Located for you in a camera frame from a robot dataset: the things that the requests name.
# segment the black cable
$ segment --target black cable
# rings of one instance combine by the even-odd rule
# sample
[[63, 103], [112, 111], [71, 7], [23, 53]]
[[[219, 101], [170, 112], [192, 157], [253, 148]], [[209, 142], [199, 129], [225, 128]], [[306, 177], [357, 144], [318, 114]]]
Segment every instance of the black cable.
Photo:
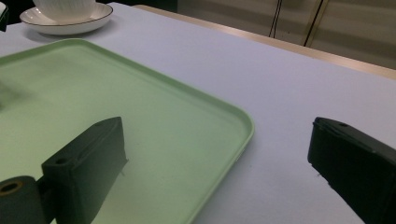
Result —
[[274, 36], [273, 38], [275, 38], [276, 35], [276, 26], [277, 26], [277, 20], [279, 19], [279, 13], [280, 13], [280, 9], [282, 8], [282, 0], [277, 0], [277, 4], [276, 4], [276, 12], [273, 18], [273, 22], [271, 25], [271, 30], [270, 30], [270, 34], [268, 35], [269, 37], [271, 37], [271, 33], [274, 30]]
[[319, 12], [320, 12], [320, 9], [321, 9], [321, 7], [322, 7], [322, 4], [323, 4], [323, 0], [320, 1], [319, 6], [318, 6], [318, 9], [317, 9], [317, 13], [315, 14], [314, 20], [313, 20], [312, 23], [311, 23], [311, 27], [309, 27], [308, 35], [306, 35], [306, 39], [305, 39], [305, 42], [304, 42], [304, 46], [306, 46], [306, 44], [308, 43], [309, 36], [311, 36], [312, 30], [314, 29], [315, 22], [317, 21], [318, 14], [319, 14]]

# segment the table edge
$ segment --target table edge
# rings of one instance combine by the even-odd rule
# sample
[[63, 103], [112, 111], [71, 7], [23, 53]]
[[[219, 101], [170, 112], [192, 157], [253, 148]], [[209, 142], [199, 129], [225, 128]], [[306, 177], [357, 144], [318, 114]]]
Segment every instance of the table edge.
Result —
[[328, 63], [334, 63], [337, 65], [351, 68], [354, 70], [358, 70], [361, 72], [366, 72], [366, 73], [370, 73], [370, 74], [379, 75], [382, 77], [396, 79], [396, 70], [393, 70], [393, 69], [390, 69], [387, 67], [382, 67], [379, 65], [371, 64], [371, 63], [361, 62], [358, 60], [350, 59], [350, 58], [339, 56], [336, 54], [331, 54], [331, 53], [317, 50], [317, 49], [310, 49], [307, 47], [292, 44], [292, 43], [285, 42], [282, 40], [273, 39], [268, 36], [253, 34], [251, 32], [239, 30], [239, 29], [236, 29], [233, 27], [217, 24], [217, 23], [214, 23], [211, 21], [203, 21], [200, 19], [195, 19], [193, 17], [177, 14], [177, 13], [170, 12], [170, 11], [165, 11], [165, 10], [158, 9], [155, 7], [148, 7], [145, 5], [135, 5], [134, 7], [142, 9], [142, 10], [146, 10], [148, 12], [152, 12], [155, 14], [159, 14], [159, 15], [162, 15], [162, 16], [165, 16], [168, 18], [176, 19], [179, 21], [185, 21], [185, 22], [192, 23], [195, 25], [203, 26], [205, 28], [221, 31], [225, 34], [243, 37], [245, 39], [263, 43], [263, 44], [266, 44], [266, 45], [269, 45], [272, 47], [299, 53], [304, 56], [308, 56], [308, 57], [311, 57], [314, 59], [319, 59], [319, 60], [322, 60], [322, 61], [325, 61]]

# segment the white tablecloth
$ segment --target white tablecloth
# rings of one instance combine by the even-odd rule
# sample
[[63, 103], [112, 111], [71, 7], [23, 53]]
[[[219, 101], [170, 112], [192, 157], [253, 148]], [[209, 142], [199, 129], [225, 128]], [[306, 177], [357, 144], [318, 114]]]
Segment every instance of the white tablecloth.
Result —
[[[338, 119], [396, 147], [395, 80], [110, 5], [108, 25], [73, 37], [239, 105], [255, 121], [252, 141], [196, 223], [362, 223], [306, 159], [312, 122]], [[10, 25], [0, 55], [62, 38]]]

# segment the green tray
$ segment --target green tray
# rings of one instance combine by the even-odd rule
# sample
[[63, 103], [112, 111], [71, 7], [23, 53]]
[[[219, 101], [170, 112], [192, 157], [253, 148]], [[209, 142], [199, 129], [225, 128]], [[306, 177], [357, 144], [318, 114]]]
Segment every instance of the green tray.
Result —
[[94, 44], [0, 58], [0, 180], [121, 116], [130, 160], [93, 223], [191, 223], [253, 135], [241, 109]]

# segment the white cup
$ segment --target white cup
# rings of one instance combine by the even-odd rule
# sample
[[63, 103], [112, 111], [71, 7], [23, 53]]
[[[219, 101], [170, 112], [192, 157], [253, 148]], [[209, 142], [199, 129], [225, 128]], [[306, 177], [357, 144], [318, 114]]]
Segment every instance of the white cup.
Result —
[[95, 0], [33, 0], [44, 16], [62, 24], [87, 20], [95, 9]]

